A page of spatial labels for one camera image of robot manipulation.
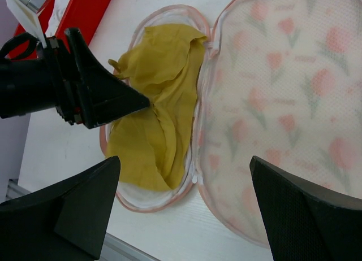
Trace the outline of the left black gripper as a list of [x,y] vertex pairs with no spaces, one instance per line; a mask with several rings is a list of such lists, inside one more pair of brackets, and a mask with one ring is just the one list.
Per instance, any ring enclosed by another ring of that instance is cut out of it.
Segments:
[[28,32],[1,48],[1,118],[55,108],[71,125],[106,125],[150,106],[150,100],[119,80],[95,58],[81,31],[45,43]]

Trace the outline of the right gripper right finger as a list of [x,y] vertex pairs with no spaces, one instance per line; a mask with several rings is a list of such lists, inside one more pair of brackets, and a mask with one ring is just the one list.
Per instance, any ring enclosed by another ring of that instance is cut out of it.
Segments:
[[361,199],[257,156],[249,168],[274,260],[361,260]]

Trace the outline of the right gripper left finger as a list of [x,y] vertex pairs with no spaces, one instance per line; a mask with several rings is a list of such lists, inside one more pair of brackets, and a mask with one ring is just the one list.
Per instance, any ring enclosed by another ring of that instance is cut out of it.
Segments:
[[1,260],[98,260],[119,174],[113,156],[1,203]]

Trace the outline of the yellow bra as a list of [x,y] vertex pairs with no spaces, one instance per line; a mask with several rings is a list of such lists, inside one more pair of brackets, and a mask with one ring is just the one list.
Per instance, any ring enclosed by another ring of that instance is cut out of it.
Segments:
[[157,192],[182,182],[206,39],[185,24],[146,27],[137,46],[109,60],[118,79],[150,100],[113,123],[106,156],[120,159],[121,182]]

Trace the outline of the floral mesh laundry bag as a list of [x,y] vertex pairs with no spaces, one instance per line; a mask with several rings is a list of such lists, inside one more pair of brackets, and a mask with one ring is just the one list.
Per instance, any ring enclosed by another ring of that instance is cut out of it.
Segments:
[[193,184],[232,232],[268,247],[249,163],[259,156],[336,192],[361,197],[361,0],[232,0],[213,26],[172,5],[146,27],[190,25],[209,37],[182,183],[155,192],[120,182],[128,210],[153,213]]

